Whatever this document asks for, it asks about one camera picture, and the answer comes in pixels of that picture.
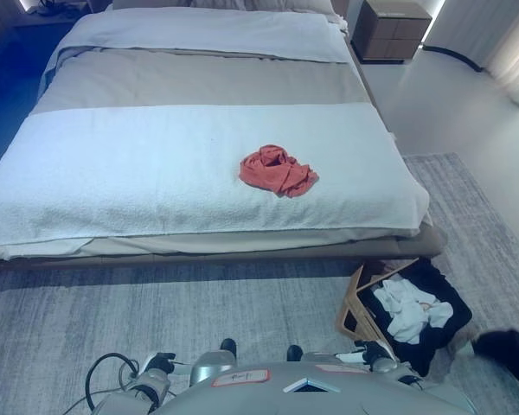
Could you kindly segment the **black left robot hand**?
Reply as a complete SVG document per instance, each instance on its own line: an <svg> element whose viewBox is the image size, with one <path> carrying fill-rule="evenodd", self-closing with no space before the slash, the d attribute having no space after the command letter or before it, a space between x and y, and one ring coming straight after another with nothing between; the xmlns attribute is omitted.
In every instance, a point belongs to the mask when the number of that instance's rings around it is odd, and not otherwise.
<svg viewBox="0 0 519 415"><path fill-rule="evenodd" d="M143 374L151 369L159 369L166 374L190 375L192 366L178 361L175 353L156 352L146 358L139 373Z"/></svg>

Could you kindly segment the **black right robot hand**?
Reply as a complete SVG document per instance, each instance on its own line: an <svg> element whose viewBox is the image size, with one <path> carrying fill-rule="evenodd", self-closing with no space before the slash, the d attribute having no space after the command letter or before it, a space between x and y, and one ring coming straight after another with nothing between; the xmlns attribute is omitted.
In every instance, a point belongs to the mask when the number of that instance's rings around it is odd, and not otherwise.
<svg viewBox="0 0 519 415"><path fill-rule="evenodd" d="M350 352L337 353L335 357L344 363L363 365L372 365L379 359L394 360L388 345L381 341L353 341Z"/></svg>

